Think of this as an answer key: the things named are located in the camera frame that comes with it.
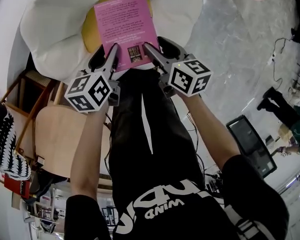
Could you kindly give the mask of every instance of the floor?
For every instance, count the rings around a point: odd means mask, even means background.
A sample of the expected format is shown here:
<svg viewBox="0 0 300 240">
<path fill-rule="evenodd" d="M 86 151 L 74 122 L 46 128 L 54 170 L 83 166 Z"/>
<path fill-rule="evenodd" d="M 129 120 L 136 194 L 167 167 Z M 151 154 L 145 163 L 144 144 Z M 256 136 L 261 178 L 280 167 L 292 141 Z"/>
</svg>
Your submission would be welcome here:
<svg viewBox="0 0 300 240">
<path fill-rule="evenodd" d="M 278 135 L 278 120 L 256 107 L 269 87 L 280 84 L 273 80 L 274 64 L 267 65 L 275 41 L 290 39 L 298 21 L 295 0 L 203 0 L 186 50 L 214 72 L 203 99 L 224 124 L 244 114 L 261 138 Z M 300 70 L 300 44 L 287 41 L 280 54 L 283 44 L 281 40 L 276 45 L 275 78 L 282 78 L 279 91 L 286 96 Z M 184 124 L 192 129 L 186 107 L 179 98 L 174 102 Z M 190 134 L 196 141 L 195 132 Z M 206 168 L 217 170 L 201 139 L 198 154 Z"/>
</svg>

